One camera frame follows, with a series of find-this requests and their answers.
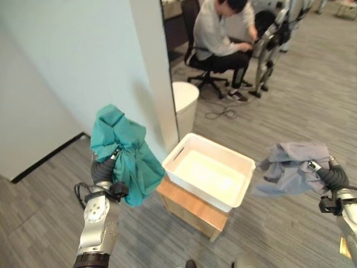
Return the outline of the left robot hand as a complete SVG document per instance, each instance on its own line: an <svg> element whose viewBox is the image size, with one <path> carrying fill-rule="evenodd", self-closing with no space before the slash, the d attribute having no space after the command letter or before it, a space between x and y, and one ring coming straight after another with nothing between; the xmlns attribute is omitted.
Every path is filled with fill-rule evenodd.
<svg viewBox="0 0 357 268"><path fill-rule="evenodd" d="M113 173L115 162L120 153L120 149L116 149L113 154L103 162L94 161L91 165L91 178L94 184L111 183L113 181Z"/></svg>

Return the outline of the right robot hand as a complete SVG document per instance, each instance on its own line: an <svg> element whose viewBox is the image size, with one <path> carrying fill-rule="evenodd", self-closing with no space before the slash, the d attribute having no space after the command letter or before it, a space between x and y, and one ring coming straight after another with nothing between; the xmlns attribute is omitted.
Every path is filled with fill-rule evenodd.
<svg viewBox="0 0 357 268"><path fill-rule="evenodd" d="M333 156L329 158L328 169L312 160L308 161L307 164L308 167L316 172L325 187L330 191L347 188L350 185L346 172Z"/></svg>

